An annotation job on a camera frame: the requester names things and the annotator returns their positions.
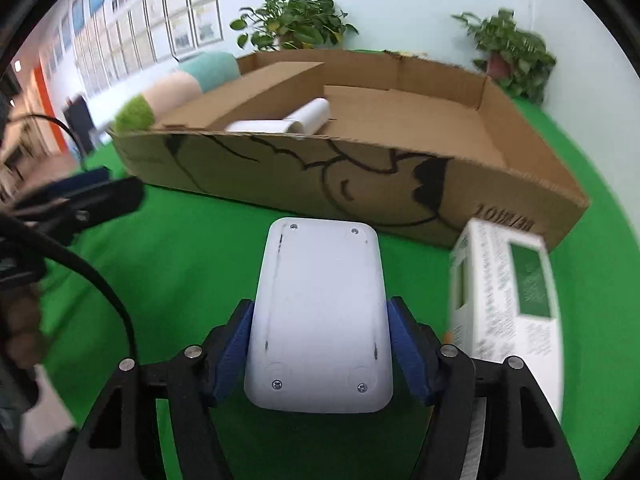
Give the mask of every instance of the screw head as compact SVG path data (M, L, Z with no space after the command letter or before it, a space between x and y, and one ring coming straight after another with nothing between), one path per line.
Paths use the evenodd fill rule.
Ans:
M88 222L89 221L89 212L85 210L76 211L76 220L79 222Z
M453 345L442 345L440 353L444 355L444 357L455 357L458 355L458 349Z
M517 355L512 355L507 359L507 364L514 370L522 370L524 368L524 361Z
M196 357L200 357L202 355L202 348L198 345L187 346L184 350L184 355L189 359L195 359Z
M131 358L126 358L120 361L118 368L123 372L128 372L129 370L133 370L133 367L136 365L136 362Z

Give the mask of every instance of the person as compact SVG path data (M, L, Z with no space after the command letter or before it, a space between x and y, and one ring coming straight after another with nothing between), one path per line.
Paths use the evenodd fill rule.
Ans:
M46 340L40 331L40 300L36 285L0 292L0 326L4 327L4 352L27 370L41 362Z

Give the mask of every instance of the open cardboard box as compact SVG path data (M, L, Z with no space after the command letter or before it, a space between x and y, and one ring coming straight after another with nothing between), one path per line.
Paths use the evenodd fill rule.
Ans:
M555 247L588 208L569 171L490 79L460 68L344 50L256 52L242 77L175 109L152 131L111 134L148 184L317 218L353 219L451 247L473 217ZM235 134L325 96L314 136Z

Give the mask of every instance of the green tablecloth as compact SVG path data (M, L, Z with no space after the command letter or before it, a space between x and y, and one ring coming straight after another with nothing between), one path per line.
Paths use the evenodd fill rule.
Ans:
M564 334L562 426L583 480L600 480L640 422L640 252L585 157L537 108L517 104L593 201L551 262ZM124 173L111 147L91 165ZM147 193L139 212L82 234L74 245L128 306L144 363L199 343L226 322L238 300L255 297L268 227L284 216L155 187ZM380 247L387 295L402 295L418 320L443 334L447 251L387 235ZM78 276L52 266L44 288L44 330L53 338L46 368L82 423L126 355L124 331ZM270 412L250 404L239 385L212 412L235 478L408 478L429 412L397 379L389 406L369 415ZM180 478L164 403L159 426L169 478Z

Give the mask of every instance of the orange stripe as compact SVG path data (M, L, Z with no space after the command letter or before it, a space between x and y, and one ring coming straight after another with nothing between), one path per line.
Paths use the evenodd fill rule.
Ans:
M36 85L38 87L38 93L40 94L40 101L42 102L44 113L50 117L55 117L55 114L53 113L53 106L51 105L51 99L49 99L47 85L44 82L42 65L39 64L33 71L36 77ZM56 139L56 144L58 145L60 152L68 152L69 148L66 145L65 136L62 134L62 130L60 130L60 127L54 123L49 123L49 126L51 128L51 132L53 133L53 137Z

